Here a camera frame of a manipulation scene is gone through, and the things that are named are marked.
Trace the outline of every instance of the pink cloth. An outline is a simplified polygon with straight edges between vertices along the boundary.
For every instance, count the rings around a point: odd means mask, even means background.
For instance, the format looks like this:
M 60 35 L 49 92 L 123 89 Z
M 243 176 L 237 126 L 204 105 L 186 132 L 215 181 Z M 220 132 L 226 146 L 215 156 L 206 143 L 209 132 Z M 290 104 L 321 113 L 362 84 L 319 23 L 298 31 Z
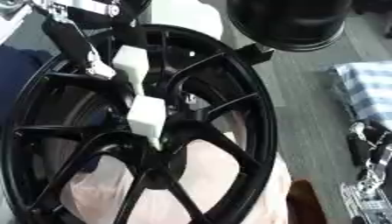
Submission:
M 208 211 L 223 196 L 239 171 L 237 162 L 216 146 L 194 141 L 188 145 L 187 166 L 181 185 L 202 212 Z M 90 174 L 78 174 L 61 194 L 63 204 L 87 224 L 108 224 L 133 180 L 125 165 L 112 157 L 103 157 Z M 244 220 L 244 224 L 288 223 L 286 196 L 291 177 L 280 156 L 262 196 Z M 183 224 L 190 221 L 186 210 L 166 190 L 146 190 L 136 204 L 128 223 Z

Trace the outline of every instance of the wheel rim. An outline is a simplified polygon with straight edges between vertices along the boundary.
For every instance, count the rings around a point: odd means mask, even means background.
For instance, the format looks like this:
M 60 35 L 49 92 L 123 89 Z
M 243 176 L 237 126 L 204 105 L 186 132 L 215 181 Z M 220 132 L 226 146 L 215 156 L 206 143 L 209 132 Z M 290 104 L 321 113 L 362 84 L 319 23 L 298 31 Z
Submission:
M 118 126 L 121 122 L 114 128 L 50 126 L 39 122 L 40 117 L 47 115 L 41 113 L 47 111 L 43 105 L 53 104 L 53 98 L 48 95 L 61 92 L 64 85 L 98 94 L 110 102 L 110 107 L 120 117 L 126 115 L 132 103 L 133 91 L 125 82 L 94 80 L 84 74 L 72 73 L 77 67 L 68 64 L 62 56 L 56 57 L 41 68 L 26 85 L 3 132 L 4 187 L 12 210 L 22 221 L 67 223 L 61 218 L 67 210 L 56 202 L 56 198 L 62 186 L 83 168 L 87 158 L 98 155 L 110 155 L 122 160 L 135 174 L 129 197 L 124 200 L 115 223 L 126 222 L 131 209 L 125 207 L 136 204 L 132 198 L 137 198 L 140 190 L 145 188 L 144 181 L 151 179 L 151 175 L 163 176 L 162 180 L 170 183 L 169 191 L 185 207 L 192 217 L 192 223 L 239 223 L 260 197 L 275 160 L 277 129 L 270 97 L 255 71 L 244 65 L 233 50 L 201 33 L 164 25 L 146 25 L 145 29 L 148 33 L 149 54 L 154 57 L 154 51 L 157 50 L 157 55 L 162 56 L 157 67 L 164 67 L 164 72 L 150 71 L 151 74 L 144 83 L 146 91 L 149 95 L 164 95 L 166 103 L 175 110 L 164 128 L 163 137 L 169 139 L 164 144 L 164 153 L 158 155 L 151 150 L 145 138 L 131 134 L 125 125 Z M 92 40 L 100 52 L 116 49 L 121 44 L 112 40 L 110 31 L 100 33 Z M 183 51 L 195 52 L 201 59 L 191 59 L 188 65 L 179 66 L 180 69 L 176 68 L 178 66 L 169 65 L 166 54 L 171 52 L 174 46 Z M 106 51 L 103 58 L 109 62 L 114 52 L 115 50 Z M 200 69 L 211 67 L 215 73 L 220 71 L 220 74 L 226 74 L 226 80 L 214 80 L 200 74 Z M 184 91 L 206 99 L 211 107 L 199 110 L 187 108 L 182 102 Z M 233 110 L 245 117 L 247 133 L 250 133 L 247 134 L 245 151 L 210 124 L 214 118 Z M 37 150 L 41 148 L 41 140 L 46 137 L 80 141 L 79 150 L 62 166 L 59 174 L 53 178 L 38 180 L 37 175 L 32 172 L 32 155 L 39 154 Z M 197 208 L 171 171 L 166 169 L 173 155 L 178 151 L 185 151 L 184 145 L 194 139 L 206 140 L 220 146 L 241 166 L 241 172 L 230 190 L 207 213 L 202 213 Z M 106 147 L 110 144 L 115 144 L 116 147 Z M 139 150 L 125 150 L 126 145 Z M 149 163 L 124 159 L 140 158 L 144 153 L 149 153 Z

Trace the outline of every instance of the blue checkered fabric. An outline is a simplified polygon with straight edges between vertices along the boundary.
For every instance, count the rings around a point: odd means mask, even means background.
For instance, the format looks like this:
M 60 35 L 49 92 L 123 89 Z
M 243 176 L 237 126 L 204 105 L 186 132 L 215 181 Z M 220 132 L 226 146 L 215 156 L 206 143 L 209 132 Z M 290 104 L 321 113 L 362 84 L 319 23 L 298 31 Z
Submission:
M 333 70 L 339 77 L 335 85 L 345 94 L 341 98 L 356 118 L 371 119 L 392 130 L 392 61 L 343 64 Z

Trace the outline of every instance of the floor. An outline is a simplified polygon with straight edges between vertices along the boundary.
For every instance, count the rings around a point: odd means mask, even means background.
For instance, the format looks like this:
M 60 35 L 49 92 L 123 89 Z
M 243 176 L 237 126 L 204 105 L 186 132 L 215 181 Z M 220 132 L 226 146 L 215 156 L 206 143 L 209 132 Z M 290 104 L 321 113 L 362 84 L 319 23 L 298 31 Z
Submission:
M 225 1 L 204 2 L 225 11 Z M 225 43 L 232 47 L 249 43 L 226 16 L 222 20 Z M 39 30 L 41 22 L 41 16 L 31 15 L 8 44 L 55 53 Z M 342 181 L 353 181 L 357 171 L 345 145 L 348 118 L 328 92 L 325 70 L 339 63 L 389 60 L 392 40 L 383 38 L 382 31 L 381 16 L 350 15 L 346 33 L 335 45 L 317 52 L 277 52 L 272 61 L 255 66 L 276 107 L 279 150 L 294 179 L 313 183 L 329 223 L 349 223 L 338 190 Z

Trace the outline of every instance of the dark blue fabric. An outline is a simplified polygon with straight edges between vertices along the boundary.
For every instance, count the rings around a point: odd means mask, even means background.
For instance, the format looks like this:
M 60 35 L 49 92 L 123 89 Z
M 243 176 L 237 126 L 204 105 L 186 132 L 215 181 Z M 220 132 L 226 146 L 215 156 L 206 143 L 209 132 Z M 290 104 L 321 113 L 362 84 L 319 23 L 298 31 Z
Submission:
M 0 45 L 0 125 L 10 114 L 20 90 L 50 57 L 44 51 L 17 50 Z

